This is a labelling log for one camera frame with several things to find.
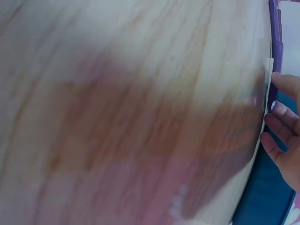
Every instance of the fingernail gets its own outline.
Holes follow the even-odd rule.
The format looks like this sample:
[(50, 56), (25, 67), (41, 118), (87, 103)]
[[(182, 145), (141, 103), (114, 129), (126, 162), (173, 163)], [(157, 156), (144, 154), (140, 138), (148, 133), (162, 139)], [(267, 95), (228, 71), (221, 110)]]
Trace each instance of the fingernail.
[(281, 73), (278, 73), (278, 72), (272, 73), (272, 76), (271, 76), (272, 79), (273, 79), (273, 78), (278, 79), (278, 78), (281, 78), (281, 77), (282, 77), (282, 74), (281, 74)]
[(272, 105), (271, 105), (271, 111), (273, 111), (275, 105), (276, 105), (276, 100), (274, 100), (274, 101), (272, 102)]

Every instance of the purple edge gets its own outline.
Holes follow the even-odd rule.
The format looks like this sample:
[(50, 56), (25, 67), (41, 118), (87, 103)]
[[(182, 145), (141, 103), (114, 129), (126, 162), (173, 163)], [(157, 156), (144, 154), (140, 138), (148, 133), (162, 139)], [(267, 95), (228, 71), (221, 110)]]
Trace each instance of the purple edge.
[[(283, 43), (281, 41), (281, 11), (277, 9), (275, 0), (269, 1), (271, 33), (272, 33), (272, 57), (274, 59), (273, 72), (281, 72)], [(272, 108), (273, 102), (277, 99), (278, 89), (273, 83), (270, 85), (268, 110)]]

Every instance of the wood grain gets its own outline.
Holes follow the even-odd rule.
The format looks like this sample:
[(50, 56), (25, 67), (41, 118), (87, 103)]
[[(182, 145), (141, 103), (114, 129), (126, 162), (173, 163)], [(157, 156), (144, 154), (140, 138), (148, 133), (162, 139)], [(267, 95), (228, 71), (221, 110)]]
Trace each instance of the wood grain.
[(262, 124), (268, 10), (2, 0), (0, 223), (228, 223)]

